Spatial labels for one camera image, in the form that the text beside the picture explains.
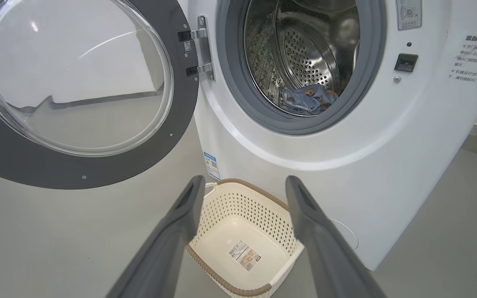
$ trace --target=laundry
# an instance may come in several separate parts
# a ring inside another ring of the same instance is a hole
[[[337,100],[337,94],[315,84],[281,92],[282,109],[299,115],[319,115]]]

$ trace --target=door hinge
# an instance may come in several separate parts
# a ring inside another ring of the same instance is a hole
[[[214,81],[207,17],[200,15],[197,19],[197,24],[197,30],[178,32],[178,41],[183,42],[186,57],[187,53],[192,51],[191,41],[197,41],[198,46],[198,61],[200,65],[187,68],[185,73],[187,76],[205,73],[207,74],[207,79]]]

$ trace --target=laundry basket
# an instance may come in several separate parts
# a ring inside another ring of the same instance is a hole
[[[206,187],[214,188],[187,251],[231,297],[272,296],[304,248],[294,238],[288,206],[239,179]]]

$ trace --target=white basket handle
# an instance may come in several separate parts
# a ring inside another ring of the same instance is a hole
[[[212,193],[214,193],[214,191],[218,187],[218,183],[214,183],[214,182],[206,183],[206,188],[211,187],[211,186],[212,186],[212,190],[204,196],[204,199],[207,198],[208,196],[210,196]]]

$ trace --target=white washing machine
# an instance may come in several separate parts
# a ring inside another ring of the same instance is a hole
[[[300,177],[374,270],[477,120],[477,2],[0,1],[8,192],[143,191],[193,114],[211,176]]]

